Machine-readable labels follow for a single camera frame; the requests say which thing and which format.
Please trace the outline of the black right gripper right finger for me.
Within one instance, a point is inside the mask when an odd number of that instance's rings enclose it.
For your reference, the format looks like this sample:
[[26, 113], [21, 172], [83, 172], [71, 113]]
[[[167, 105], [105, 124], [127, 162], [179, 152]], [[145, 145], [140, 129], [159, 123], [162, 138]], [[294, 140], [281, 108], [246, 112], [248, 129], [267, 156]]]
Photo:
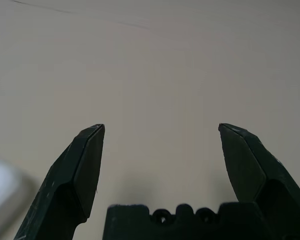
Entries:
[[292, 176], [248, 130], [229, 123], [218, 130], [238, 201], [255, 203], [276, 239], [300, 240], [300, 188]]

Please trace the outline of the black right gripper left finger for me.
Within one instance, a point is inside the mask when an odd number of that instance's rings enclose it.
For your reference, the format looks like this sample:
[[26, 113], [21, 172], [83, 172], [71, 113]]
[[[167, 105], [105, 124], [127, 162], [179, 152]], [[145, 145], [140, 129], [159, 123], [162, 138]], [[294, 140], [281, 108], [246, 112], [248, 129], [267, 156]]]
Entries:
[[16, 240], [71, 240], [91, 215], [97, 192], [104, 124], [83, 129], [50, 167]]

